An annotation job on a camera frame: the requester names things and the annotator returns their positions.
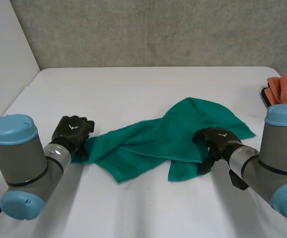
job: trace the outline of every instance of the white table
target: white table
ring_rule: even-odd
[[[61,68],[40,72],[7,114],[35,120],[45,146],[64,115],[95,121],[94,135],[163,116],[186,97],[232,110],[258,135],[267,67]],[[0,215],[0,238],[287,238],[287,219],[251,189],[233,187],[224,161],[203,177],[167,181],[169,163],[116,184],[96,165],[70,165],[33,221]],[[0,175],[0,198],[6,185]]]

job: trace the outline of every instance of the folded orange cloth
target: folded orange cloth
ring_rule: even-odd
[[[265,89],[265,94],[270,104],[287,104],[287,74],[284,74],[280,78],[268,78],[267,81],[269,88]]]

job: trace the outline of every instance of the robotic hand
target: robotic hand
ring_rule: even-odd
[[[206,128],[195,133],[194,143],[204,142],[208,157],[198,172],[207,173],[215,161],[227,161],[232,184],[251,187],[273,209],[287,217],[287,105],[268,108],[260,153],[243,145],[230,130]]]
[[[84,143],[93,131],[94,122],[87,118],[63,117],[52,142],[43,149],[32,118],[0,117],[0,171],[8,185],[0,212],[18,220],[35,219],[71,163],[72,155],[88,158]]]

